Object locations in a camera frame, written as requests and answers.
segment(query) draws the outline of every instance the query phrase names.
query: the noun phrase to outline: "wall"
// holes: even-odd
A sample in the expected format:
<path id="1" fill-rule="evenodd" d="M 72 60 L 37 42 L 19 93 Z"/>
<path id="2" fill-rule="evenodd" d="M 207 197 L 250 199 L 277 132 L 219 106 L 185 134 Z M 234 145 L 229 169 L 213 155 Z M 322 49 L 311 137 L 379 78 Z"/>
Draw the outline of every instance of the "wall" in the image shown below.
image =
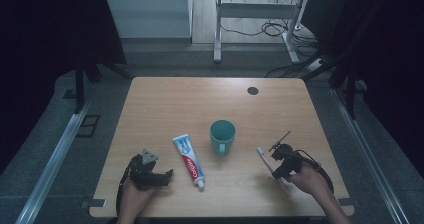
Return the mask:
<path id="1" fill-rule="evenodd" d="M 192 0 L 108 0 L 120 38 L 190 38 Z"/>

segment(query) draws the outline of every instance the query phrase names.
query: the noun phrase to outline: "black curtain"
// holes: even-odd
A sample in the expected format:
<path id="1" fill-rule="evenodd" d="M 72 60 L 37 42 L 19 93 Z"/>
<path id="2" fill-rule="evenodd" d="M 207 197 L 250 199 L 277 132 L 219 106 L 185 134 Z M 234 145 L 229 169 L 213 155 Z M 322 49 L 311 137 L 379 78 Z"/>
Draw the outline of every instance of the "black curtain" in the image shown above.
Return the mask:
<path id="1" fill-rule="evenodd" d="M 424 0 L 386 0 L 356 56 L 359 77 L 368 86 L 365 101 L 421 176 L 424 176 L 423 10 Z"/>
<path id="2" fill-rule="evenodd" d="M 1 171 L 75 68 L 126 63 L 107 0 L 0 0 Z"/>

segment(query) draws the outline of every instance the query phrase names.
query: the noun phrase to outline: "mug handle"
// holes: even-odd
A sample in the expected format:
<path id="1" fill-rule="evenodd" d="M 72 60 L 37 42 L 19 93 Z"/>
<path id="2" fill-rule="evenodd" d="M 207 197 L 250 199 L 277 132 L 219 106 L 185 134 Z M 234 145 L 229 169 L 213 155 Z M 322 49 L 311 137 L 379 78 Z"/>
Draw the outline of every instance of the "mug handle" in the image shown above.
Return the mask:
<path id="1" fill-rule="evenodd" d="M 219 143 L 219 153 L 225 154 L 225 144 L 224 143 Z"/>

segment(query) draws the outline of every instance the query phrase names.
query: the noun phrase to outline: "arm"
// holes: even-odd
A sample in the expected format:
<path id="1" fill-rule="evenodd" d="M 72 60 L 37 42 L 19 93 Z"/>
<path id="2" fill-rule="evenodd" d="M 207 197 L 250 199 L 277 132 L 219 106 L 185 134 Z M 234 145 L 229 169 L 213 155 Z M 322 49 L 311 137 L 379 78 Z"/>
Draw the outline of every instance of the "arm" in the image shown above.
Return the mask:
<path id="1" fill-rule="evenodd" d="M 311 165 L 303 162 L 299 173 L 285 179 L 295 184 L 301 191 L 312 195 L 324 210 L 330 224 L 352 223 L 331 193 L 325 179 Z"/>
<path id="2" fill-rule="evenodd" d="M 156 188 L 138 190 L 135 183 L 127 178 L 121 199 L 121 210 L 117 224 L 133 224 L 143 211 L 150 198 L 156 193 Z"/>

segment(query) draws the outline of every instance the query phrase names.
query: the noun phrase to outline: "metal rail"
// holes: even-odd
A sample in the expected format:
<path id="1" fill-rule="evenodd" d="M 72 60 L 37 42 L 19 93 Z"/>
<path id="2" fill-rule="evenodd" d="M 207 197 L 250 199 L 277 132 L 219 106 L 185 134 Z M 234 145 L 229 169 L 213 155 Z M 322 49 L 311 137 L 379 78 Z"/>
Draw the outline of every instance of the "metal rail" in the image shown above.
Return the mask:
<path id="1" fill-rule="evenodd" d="M 351 131 L 353 138 L 355 139 L 355 143 L 357 144 L 359 151 L 364 158 L 365 164 L 368 167 L 368 170 L 371 173 L 374 182 L 380 191 L 380 194 L 387 206 L 387 209 L 390 212 L 394 222 L 396 224 L 407 224 L 409 223 L 408 218 L 403 211 L 402 205 L 396 196 L 396 193 L 393 190 L 393 187 L 387 180 L 383 171 L 380 168 L 371 148 L 368 145 L 367 140 L 363 136 L 361 129 L 355 120 L 351 118 L 349 113 L 346 111 L 344 105 L 344 98 L 341 96 L 339 91 L 333 89 L 333 94 L 335 95 L 340 111 L 342 112 L 343 118 L 345 119 L 349 130 Z"/>
<path id="2" fill-rule="evenodd" d="M 17 224 L 34 223 L 34 220 L 37 217 L 44 200 L 46 199 L 47 193 L 49 192 L 50 187 L 52 186 L 56 175 L 62 166 L 63 160 L 68 153 L 69 147 L 71 146 L 72 141 L 77 134 L 78 128 L 81 125 L 85 114 L 87 113 L 94 92 L 95 87 L 92 89 L 82 110 L 79 113 L 72 115 L 68 126 L 63 132 L 62 137 L 60 138 L 53 154 L 50 157 L 49 162 L 44 168 L 43 173 L 38 179 L 37 184 L 35 185 L 31 195 L 27 200 L 27 203 L 22 209 L 22 212 L 16 221 Z"/>

